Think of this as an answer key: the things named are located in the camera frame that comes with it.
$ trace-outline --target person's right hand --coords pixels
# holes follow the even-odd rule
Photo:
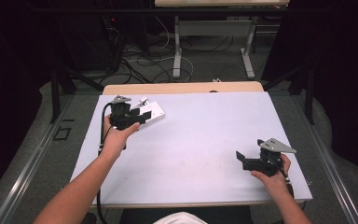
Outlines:
[[[288,174],[289,168],[290,168],[290,160],[287,158],[286,155],[282,154],[282,160],[283,160],[283,170],[285,174]],[[261,172],[253,170],[251,174],[259,179],[263,184],[266,186],[266,189],[269,193],[269,195],[276,200],[278,197],[290,194],[289,190],[286,186],[286,181],[284,180],[284,176],[281,174],[281,172],[277,172],[277,174],[269,177],[267,175],[264,175]]]
[[[140,123],[134,123],[125,130],[119,131],[114,127],[111,127],[109,121],[109,115],[104,118],[103,135],[106,136],[103,143],[102,155],[106,155],[108,158],[116,160],[126,145],[127,138],[135,133]]]

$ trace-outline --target wire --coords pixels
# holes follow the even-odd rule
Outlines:
[[[295,193],[293,191],[293,186],[292,183],[290,182],[289,176],[287,174],[284,173],[283,167],[280,167],[274,160],[272,160],[270,157],[268,156],[264,156],[266,157],[272,164],[275,165],[275,167],[281,172],[281,174],[284,177],[284,180],[286,181],[286,187],[289,190],[290,195],[292,195],[293,198],[295,198]]]
[[[193,72],[194,72],[194,65],[193,65],[193,63],[189,60],[189,59],[187,59],[187,58],[185,58],[185,57],[180,57],[181,59],[184,59],[184,60],[186,60],[189,64],[190,64],[190,66],[191,66],[191,72],[190,72],[190,77],[193,75]],[[153,60],[153,61],[155,61],[155,62],[162,62],[162,61],[166,61],[166,60],[169,60],[169,59],[175,59],[175,57],[168,57],[168,58],[165,58],[165,59],[157,59],[157,60]],[[146,61],[146,60],[130,60],[130,61],[127,61],[128,63],[134,63],[134,62],[143,62],[143,63],[148,63],[149,61]]]
[[[187,82],[188,80],[191,81],[191,74],[186,71],[185,69],[181,69],[181,68],[170,68],[168,71],[171,71],[171,70],[174,70],[174,69],[179,69],[181,72],[186,72],[187,73],[187,79],[184,81],[184,82]],[[161,76],[162,73],[159,73],[158,75],[156,75],[154,78],[153,78],[153,82],[156,81],[156,79]],[[164,80],[161,80],[159,81],[158,83],[170,83],[170,82],[173,82],[173,83],[179,83],[178,81],[171,81],[171,76],[168,76],[168,81],[164,81]]]
[[[301,207],[301,210],[303,210],[304,211],[304,209],[305,209],[305,205],[307,204],[307,201],[304,201],[303,202],[303,205],[302,205],[302,207]]]
[[[156,20],[158,20],[158,22],[159,22],[159,23],[161,24],[161,26],[164,28],[165,34],[166,34],[166,36],[167,36],[167,43],[166,43],[163,47],[161,47],[161,49],[164,49],[165,47],[167,47],[167,45],[170,44],[170,32],[168,32],[167,27],[165,27],[164,23],[162,23],[162,21],[161,21],[158,17],[156,17]]]
[[[139,73],[138,71],[136,71],[125,59],[122,60],[122,62],[124,63],[124,65],[129,68],[133,74],[135,76],[137,76],[138,78],[140,78],[142,81],[144,81],[145,83],[153,83],[152,81],[150,81],[149,79],[147,79],[146,77],[144,77],[141,73]]]
[[[105,216],[104,216],[105,219],[106,219],[107,213],[108,213],[109,211],[110,211],[110,209],[106,209]]]
[[[220,49],[220,50],[217,50],[217,48],[219,48],[220,46],[223,45],[224,42],[226,42],[226,40],[229,38],[229,35],[226,36],[226,38],[220,42],[220,44],[218,44],[216,47],[214,47],[213,49],[189,49],[191,48],[191,43],[190,43],[190,47],[189,48],[183,48],[182,45],[181,45],[181,48],[183,49],[183,51],[188,51],[188,52],[212,52],[212,51],[215,51],[215,52],[222,52],[222,51],[225,51],[229,48],[231,48],[233,42],[234,42],[234,36],[231,37],[231,42],[229,43],[229,45],[225,48],[225,49]]]
[[[218,78],[219,78],[219,79],[222,79],[222,78],[221,78],[222,73],[223,73],[224,71],[228,70],[229,68],[237,68],[237,69],[239,69],[240,71],[242,71],[243,73],[245,73],[245,70],[241,69],[239,66],[237,66],[237,65],[231,65],[231,66],[227,66],[227,67],[223,68],[220,72],[216,73],[216,74],[214,75],[214,79],[218,79]]]
[[[161,62],[160,60],[152,60],[152,59],[150,59],[150,58],[148,58],[146,56],[141,56],[141,57],[145,57],[147,60],[149,60],[151,63],[153,63],[151,65],[157,65],[158,67],[160,67],[162,69],[162,71],[164,71],[167,75],[169,75],[168,72],[161,65],[156,63],[156,62]]]
[[[168,40],[166,41],[165,38],[159,36],[159,35],[150,35],[150,36],[154,36],[154,37],[157,37],[159,38],[159,41],[156,41],[156,42],[152,42],[152,43],[148,43],[149,45],[149,51],[147,52],[149,54],[149,56],[151,56],[151,54],[158,54],[159,56],[165,56],[165,55],[169,55],[170,53],[173,52],[173,46],[172,46],[172,41],[171,40]],[[164,42],[164,45],[163,46],[160,46],[159,43],[161,42]],[[152,49],[154,46],[158,46],[159,47],[159,50],[158,51],[155,51],[155,50],[150,50]],[[163,52],[161,54],[161,51],[163,49],[167,49],[168,51],[167,52]],[[127,53],[126,57],[131,57],[131,56],[134,56],[134,55],[142,55],[142,54],[145,54],[145,52],[143,52],[142,50],[139,49],[138,46],[136,45],[133,45],[131,47],[127,47],[123,50],[124,52]]]
[[[103,135],[103,128],[104,128],[104,114],[105,114],[105,110],[108,106],[112,106],[113,104],[112,103],[108,103],[107,105],[105,105],[103,107],[103,113],[102,113],[102,119],[101,119],[101,141],[100,141],[100,147],[98,148],[98,156],[100,156],[102,150],[103,150],[103,143],[104,143],[104,140],[107,136],[107,134],[109,133],[109,131],[112,129],[113,126],[110,126],[110,128],[108,129],[108,131],[106,132],[105,135]],[[101,222],[103,224],[107,224],[106,220],[104,219],[103,217],[103,212],[102,212],[102,209],[101,209],[101,189],[98,190],[98,193],[97,193],[97,210],[98,210],[98,217],[100,218]]]
[[[140,80],[138,77],[133,76],[132,74],[120,73],[120,74],[114,74],[111,77],[119,77],[119,76],[128,77],[126,81],[124,81],[122,83],[118,83],[118,84],[121,84],[121,85],[129,83],[132,78],[135,78],[139,83],[144,84],[142,80]],[[102,82],[105,81],[107,78],[109,78],[109,77],[105,77],[105,78],[101,79],[100,84],[102,84]]]

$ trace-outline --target table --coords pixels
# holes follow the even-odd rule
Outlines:
[[[156,0],[157,7],[257,7],[284,6],[289,0]],[[175,17],[175,59],[173,63],[174,78],[180,76],[182,49],[180,35],[237,35],[246,36],[245,48],[241,49],[241,57],[246,75],[255,78],[255,72],[249,58],[250,48],[255,35],[257,17],[248,21],[180,21]]]
[[[72,179],[97,156],[103,106],[116,94],[130,97],[133,105],[147,96],[166,116],[128,140],[103,183],[103,206],[272,203],[261,182],[242,170],[235,155],[238,150],[258,158],[257,138],[275,137],[289,145],[269,95],[262,90],[257,82],[108,86],[96,106]],[[296,156],[287,156],[296,200],[310,200]]]

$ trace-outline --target gray floor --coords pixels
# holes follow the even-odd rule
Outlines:
[[[224,39],[224,37],[191,37],[184,42],[183,47],[187,48],[191,43],[191,49],[213,49]],[[251,54],[256,73],[255,80],[260,80],[273,39],[273,35],[257,38],[256,51]],[[229,46],[229,42],[230,38],[219,48],[224,49]],[[192,82],[212,81],[217,77],[223,81],[248,80],[239,52],[239,48],[243,46],[241,42],[240,38],[234,38],[232,46],[225,51],[184,51],[183,57],[188,58],[189,62],[183,60],[182,68],[189,73],[193,71]],[[153,50],[170,51],[161,47],[153,47]],[[131,56],[127,60],[137,58],[138,56]],[[131,64],[143,75],[152,79],[164,72],[161,67],[170,72],[173,60],[161,61],[159,63],[161,67],[145,66],[145,63],[140,65],[136,62]],[[87,74],[96,81],[101,80],[99,75],[95,72]],[[109,77],[102,83],[104,85],[118,84],[125,79],[125,76]],[[156,81],[165,80],[167,76],[164,75],[156,78]],[[184,82],[188,79],[183,75],[175,81]],[[49,85],[41,89],[44,99],[38,115],[0,182],[0,223],[32,222],[44,204],[69,181],[82,140],[88,129],[90,116],[97,103],[98,95],[101,94],[82,82],[76,82],[76,85],[78,87],[76,95],[62,95],[62,115],[52,125],[49,124],[51,119]],[[285,90],[286,87],[286,83],[283,83],[269,93],[292,147],[298,149],[296,156],[303,173],[311,182],[310,190],[314,199],[307,202],[304,208],[305,213],[314,223],[358,223],[358,168],[337,157],[329,149],[331,129],[323,107],[315,103],[316,124],[310,127],[301,111],[302,96],[289,96]],[[62,132],[69,129],[67,140],[58,140]],[[30,164],[35,166],[32,169],[34,172],[24,172],[24,167]],[[30,177],[32,181],[20,186],[21,188],[14,188],[16,181],[25,177]],[[18,197],[15,199],[8,197],[13,193],[19,193]],[[104,210],[104,212],[110,223],[119,221],[121,210],[111,209]],[[252,206],[252,215],[255,223],[272,223],[280,219],[279,212],[273,204]]]

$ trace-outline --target dark background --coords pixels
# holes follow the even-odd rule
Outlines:
[[[292,0],[290,7],[321,8],[329,3]],[[339,3],[339,13],[334,17],[283,18],[263,79],[272,80],[301,64],[307,53],[315,50],[312,43],[317,34],[328,25],[325,48],[316,49],[319,63],[315,97],[331,120],[333,150],[358,165],[358,1]],[[33,4],[51,5],[47,1],[33,1]],[[84,53],[83,58],[74,58],[73,45],[78,44],[74,39],[83,37],[70,38],[73,31],[60,29],[71,21],[57,22],[29,12],[21,0],[0,1],[0,178],[34,120],[42,97],[39,88],[49,82],[54,64],[59,61],[75,69],[84,62],[89,62],[89,67],[83,69],[109,66],[109,63],[90,61],[92,51]],[[42,41],[41,32],[50,36],[49,43]],[[96,29],[95,36],[87,38],[105,49],[104,37],[99,32]]]

